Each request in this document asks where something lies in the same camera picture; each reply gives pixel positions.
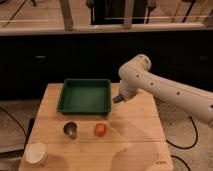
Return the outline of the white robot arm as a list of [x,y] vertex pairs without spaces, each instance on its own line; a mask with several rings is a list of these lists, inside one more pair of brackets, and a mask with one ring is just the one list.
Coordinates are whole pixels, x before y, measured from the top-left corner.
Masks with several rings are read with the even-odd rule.
[[151,60],[138,54],[124,63],[118,71],[118,95],[114,103],[128,101],[143,89],[162,101],[171,103],[192,114],[213,129],[213,93],[150,73]]

